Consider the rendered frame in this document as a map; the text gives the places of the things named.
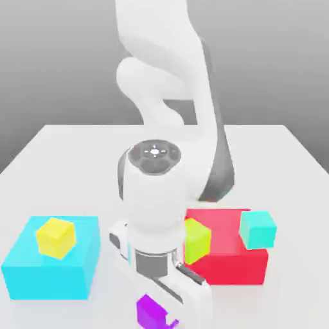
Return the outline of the small purple cube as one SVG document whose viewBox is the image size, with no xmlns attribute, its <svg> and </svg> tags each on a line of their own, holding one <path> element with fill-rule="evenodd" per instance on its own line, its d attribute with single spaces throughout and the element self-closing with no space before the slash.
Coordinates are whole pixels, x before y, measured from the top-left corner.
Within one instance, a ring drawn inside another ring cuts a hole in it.
<svg viewBox="0 0 329 329">
<path fill-rule="evenodd" d="M 176 329 L 180 321 L 172 317 L 165 308 L 144 294 L 136 302 L 137 321 L 143 329 Z"/>
</svg>

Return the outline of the large cyan box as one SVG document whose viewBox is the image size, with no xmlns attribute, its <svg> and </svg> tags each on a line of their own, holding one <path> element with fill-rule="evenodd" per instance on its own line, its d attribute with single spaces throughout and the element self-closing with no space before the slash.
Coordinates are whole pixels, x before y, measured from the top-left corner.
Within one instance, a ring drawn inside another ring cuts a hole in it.
<svg viewBox="0 0 329 329">
<path fill-rule="evenodd" d="M 32 216 L 1 270 L 11 299 L 87 299 L 100 255 L 97 216 L 59 216 L 75 225 L 76 245 L 63 260 L 39 253 L 36 232 L 49 216 Z"/>
</svg>

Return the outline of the large red box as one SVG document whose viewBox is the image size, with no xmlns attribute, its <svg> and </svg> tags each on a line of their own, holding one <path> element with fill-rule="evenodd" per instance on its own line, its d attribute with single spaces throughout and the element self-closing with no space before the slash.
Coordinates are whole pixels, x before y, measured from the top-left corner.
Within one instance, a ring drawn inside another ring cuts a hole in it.
<svg viewBox="0 0 329 329">
<path fill-rule="evenodd" d="M 188 209 L 193 218 L 211 230 L 210 252 L 188 268 L 210 285 L 261 285 L 269 254 L 265 249 L 248 251 L 239 235 L 243 209 Z"/>
</svg>

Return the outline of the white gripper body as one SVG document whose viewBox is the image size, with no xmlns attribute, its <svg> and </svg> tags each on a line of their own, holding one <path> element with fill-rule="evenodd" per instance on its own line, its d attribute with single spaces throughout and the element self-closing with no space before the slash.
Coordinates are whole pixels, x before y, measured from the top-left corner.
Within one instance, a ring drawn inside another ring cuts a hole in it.
<svg viewBox="0 0 329 329">
<path fill-rule="evenodd" d="M 148 294 L 172 319 L 179 320 L 178 329 L 211 329 L 213 298 L 205 280 L 195 281 L 178 269 L 164 278 L 149 279 L 128 264 L 115 267 L 132 284 L 133 295 L 139 299 Z"/>
</svg>

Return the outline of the small lime cube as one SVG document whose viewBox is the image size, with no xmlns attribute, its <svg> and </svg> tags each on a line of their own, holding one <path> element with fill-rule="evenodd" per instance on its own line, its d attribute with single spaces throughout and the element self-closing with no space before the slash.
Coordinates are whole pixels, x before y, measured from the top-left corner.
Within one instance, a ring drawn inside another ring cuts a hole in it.
<svg viewBox="0 0 329 329">
<path fill-rule="evenodd" d="M 191 265 L 209 254 L 211 248 L 211 229 L 203 226 L 194 218 L 185 220 L 186 240 L 184 261 Z"/>
</svg>

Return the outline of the small turquoise cube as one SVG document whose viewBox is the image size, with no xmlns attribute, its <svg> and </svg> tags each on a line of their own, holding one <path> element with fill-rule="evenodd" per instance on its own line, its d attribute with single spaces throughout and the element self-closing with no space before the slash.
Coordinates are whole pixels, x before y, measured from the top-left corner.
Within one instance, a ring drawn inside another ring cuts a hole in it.
<svg viewBox="0 0 329 329">
<path fill-rule="evenodd" d="M 247 250 L 274 247 L 277 225 L 268 211 L 243 211 L 239 235 Z"/>
</svg>

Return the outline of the small yellow cube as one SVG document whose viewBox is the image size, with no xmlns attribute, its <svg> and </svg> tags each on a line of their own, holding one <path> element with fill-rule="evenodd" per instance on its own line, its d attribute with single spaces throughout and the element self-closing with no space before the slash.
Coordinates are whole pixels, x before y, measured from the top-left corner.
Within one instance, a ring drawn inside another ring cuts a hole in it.
<svg viewBox="0 0 329 329">
<path fill-rule="evenodd" d="M 76 245 L 75 225 L 51 217 L 36 231 L 39 253 L 62 260 Z"/>
</svg>

